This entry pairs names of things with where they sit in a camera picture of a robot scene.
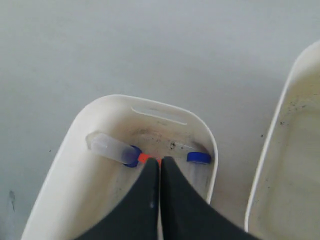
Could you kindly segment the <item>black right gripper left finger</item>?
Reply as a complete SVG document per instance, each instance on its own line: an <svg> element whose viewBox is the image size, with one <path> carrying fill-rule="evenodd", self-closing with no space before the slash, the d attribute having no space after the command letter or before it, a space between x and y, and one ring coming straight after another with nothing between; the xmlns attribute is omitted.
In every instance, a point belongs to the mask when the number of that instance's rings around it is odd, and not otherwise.
<svg viewBox="0 0 320 240"><path fill-rule="evenodd" d="M118 205L77 240L156 240L159 215L159 163L149 158Z"/></svg>

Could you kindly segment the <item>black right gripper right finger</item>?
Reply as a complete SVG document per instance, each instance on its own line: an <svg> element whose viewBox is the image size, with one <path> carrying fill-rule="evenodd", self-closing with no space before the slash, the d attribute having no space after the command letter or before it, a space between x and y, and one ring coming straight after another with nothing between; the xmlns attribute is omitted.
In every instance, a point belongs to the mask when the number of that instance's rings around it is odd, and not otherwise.
<svg viewBox="0 0 320 240"><path fill-rule="evenodd" d="M164 157L160 168L160 215L165 240L257 239L213 209L172 157Z"/></svg>

